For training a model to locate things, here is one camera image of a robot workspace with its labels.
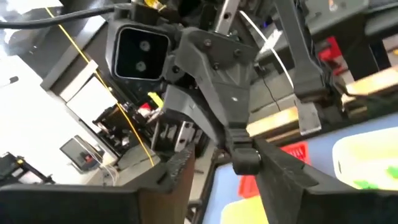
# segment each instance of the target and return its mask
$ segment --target blue table surface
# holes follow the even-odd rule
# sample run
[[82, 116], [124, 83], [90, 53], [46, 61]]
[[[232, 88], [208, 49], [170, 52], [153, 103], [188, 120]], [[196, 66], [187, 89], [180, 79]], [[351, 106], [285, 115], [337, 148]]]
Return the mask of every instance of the blue table surface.
[[[338, 140], [355, 134], [396, 126], [398, 126], [398, 113], [308, 139], [308, 153], [312, 166], [335, 177], [331, 154], [333, 146]], [[240, 179], [240, 176], [234, 173], [231, 164], [217, 168], [203, 224], [220, 224], [221, 212], [224, 207], [243, 199], [238, 195]]]

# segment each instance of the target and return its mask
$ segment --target green sticker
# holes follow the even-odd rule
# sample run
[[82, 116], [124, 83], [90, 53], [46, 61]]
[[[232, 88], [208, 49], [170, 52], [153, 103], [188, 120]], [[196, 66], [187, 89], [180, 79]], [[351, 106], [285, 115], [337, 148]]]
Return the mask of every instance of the green sticker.
[[396, 166], [389, 166], [386, 170], [387, 173], [394, 179], [398, 179], [398, 167]]
[[354, 183], [362, 189], [378, 189], [377, 184], [370, 184], [366, 180], [355, 180]]

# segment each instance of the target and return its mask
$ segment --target metal bracket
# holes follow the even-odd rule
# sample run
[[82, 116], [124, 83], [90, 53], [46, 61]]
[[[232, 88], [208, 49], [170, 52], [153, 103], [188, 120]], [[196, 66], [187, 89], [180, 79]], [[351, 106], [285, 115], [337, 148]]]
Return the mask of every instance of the metal bracket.
[[216, 20], [215, 31], [219, 34], [228, 35], [229, 28], [235, 18], [236, 11], [238, 10], [240, 0], [224, 0], [221, 12]]
[[302, 136], [322, 129], [317, 107], [314, 103], [302, 103], [295, 99], [298, 111], [298, 126]]
[[178, 133], [177, 140], [175, 142], [174, 151], [180, 152], [187, 146], [193, 139], [195, 128], [193, 128], [193, 122], [184, 121], [181, 124], [180, 132]]

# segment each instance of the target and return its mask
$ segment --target screw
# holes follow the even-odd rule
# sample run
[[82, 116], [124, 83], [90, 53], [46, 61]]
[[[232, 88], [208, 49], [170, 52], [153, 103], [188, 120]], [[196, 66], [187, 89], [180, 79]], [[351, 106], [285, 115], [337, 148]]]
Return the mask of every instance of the screw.
[[220, 65], [220, 64], [219, 64], [219, 63], [217, 63], [217, 62], [216, 62], [216, 63], [214, 63], [214, 64], [213, 64], [213, 69], [214, 69], [214, 70], [218, 70], [218, 69], [219, 69], [219, 68], [218, 68], [218, 67], [219, 67], [219, 65]]
[[241, 56], [241, 54], [242, 54], [241, 49], [236, 49], [236, 50], [234, 50], [234, 55], [235, 55], [235, 57], [239, 57], [239, 56]]
[[211, 40], [210, 39], [206, 39], [204, 42], [206, 47], [211, 47]]
[[178, 68], [178, 67], [175, 66], [175, 65], [173, 66], [173, 69], [172, 69], [172, 70], [173, 70], [174, 73], [180, 72], [180, 68]]

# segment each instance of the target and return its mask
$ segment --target black plastic part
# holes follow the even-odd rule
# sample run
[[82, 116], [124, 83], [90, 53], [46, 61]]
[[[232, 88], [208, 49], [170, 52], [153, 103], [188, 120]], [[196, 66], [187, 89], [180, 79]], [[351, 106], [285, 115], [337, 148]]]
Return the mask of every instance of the black plastic part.
[[328, 93], [323, 80], [325, 71], [313, 54], [312, 38], [302, 12], [291, 0], [275, 1], [275, 6], [295, 64], [295, 95], [302, 101], [322, 98]]
[[256, 176], [269, 223], [397, 223], [398, 192], [356, 190], [263, 139]]
[[191, 144], [124, 187], [8, 185], [0, 223], [183, 224], [194, 162]]
[[170, 83], [175, 83], [185, 75], [185, 72], [175, 65], [175, 55], [170, 54], [165, 59], [163, 77]]
[[249, 118], [250, 76], [256, 54], [248, 45], [189, 27], [182, 32], [175, 64], [195, 78], [224, 126], [243, 128]]
[[226, 145], [231, 151], [232, 165], [238, 175], [254, 175], [260, 170], [261, 157], [252, 148], [246, 129], [226, 129]]
[[166, 113], [174, 111], [182, 113], [195, 122], [216, 145], [223, 148], [225, 143], [224, 130], [221, 123], [211, 112], [202, 98], [188, 90], [168, 85], [162, 108]]

